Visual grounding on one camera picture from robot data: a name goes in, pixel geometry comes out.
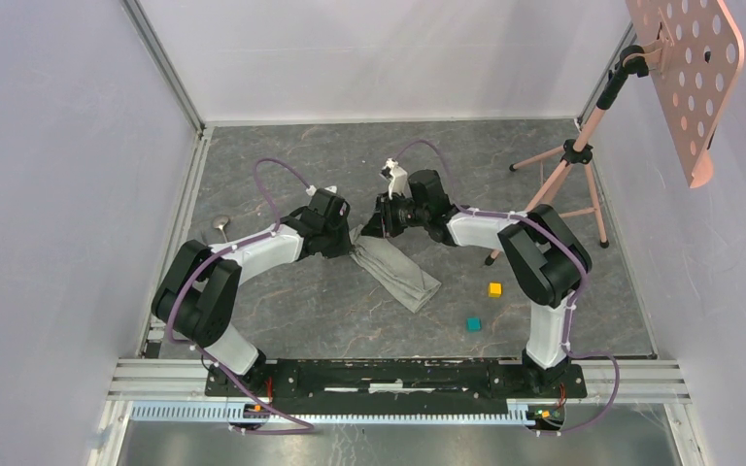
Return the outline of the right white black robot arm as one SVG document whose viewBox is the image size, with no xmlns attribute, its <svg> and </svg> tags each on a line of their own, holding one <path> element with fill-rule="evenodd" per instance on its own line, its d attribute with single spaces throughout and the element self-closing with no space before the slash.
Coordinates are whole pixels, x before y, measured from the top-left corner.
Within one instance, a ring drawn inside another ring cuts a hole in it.
<svg viewBox="0 0 746 466">
<path fill-rule="evenodd" d="M 502 249 L 530 301 L 523 385 L 535 396 L 550 394 L 569 365 L 567 325 L 592 269 L 589 254 L 560 215 L 547 204 L 523 213 L 459 207 L 435 170 L 409 174 L 391 166 L 380 174 L 389 185 L 377 195 L 362 235 L 394 238 L 420 227 L 433 241 L 449 247 Z"/>
</svg>

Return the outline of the silver spoon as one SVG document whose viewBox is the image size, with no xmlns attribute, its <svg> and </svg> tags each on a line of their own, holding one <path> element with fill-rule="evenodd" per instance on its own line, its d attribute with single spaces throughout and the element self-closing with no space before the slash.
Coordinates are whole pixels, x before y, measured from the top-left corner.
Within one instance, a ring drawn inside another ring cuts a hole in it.
<svg viewBox="0 0 746 466">
<path fill-rule="evenodd" d="M 211 227 L 220 232 L 222 239 L 225 243 L 229 242 L 227 236 L 226 227 L 230 223 L 230 217 L 225 215 L 215 216 L 211 220 Z"/>
</svg>

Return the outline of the grey cloth napkin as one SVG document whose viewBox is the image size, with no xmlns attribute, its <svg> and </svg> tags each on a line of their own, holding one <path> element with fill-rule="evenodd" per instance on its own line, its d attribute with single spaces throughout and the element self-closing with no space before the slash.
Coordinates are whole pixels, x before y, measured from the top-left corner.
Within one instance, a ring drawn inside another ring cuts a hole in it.
<svg viewBox="0 0 746 466">
<path fill-rule="evenodd" d="M 417 263 L 382 238 L 351 230 L 351 259 L 368 272 L 385 290 L 411 313 L 418 312 L 441 288 L 441 283 Z"/>
</svg>

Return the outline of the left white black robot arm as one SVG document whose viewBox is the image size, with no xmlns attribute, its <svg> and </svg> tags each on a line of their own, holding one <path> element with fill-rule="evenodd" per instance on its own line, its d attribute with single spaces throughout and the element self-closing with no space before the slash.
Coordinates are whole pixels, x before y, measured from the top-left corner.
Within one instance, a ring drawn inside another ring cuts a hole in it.
<svg viewBox="0 0 746 466">
<path fill-rule="evenodd" d="M 266 383 L 265 355 L 231 323 L 238 287 L 311 256 L 347 255 L 350 211 L 343 197 L 318 188 L 308 205 L 252 236 L 211 246 L 185 242 L 155 292 L 151 313 L 169 327 L 166 337 L 183 335 L 228 369 L 241 394 L 259 393 Z"/>
</svg>

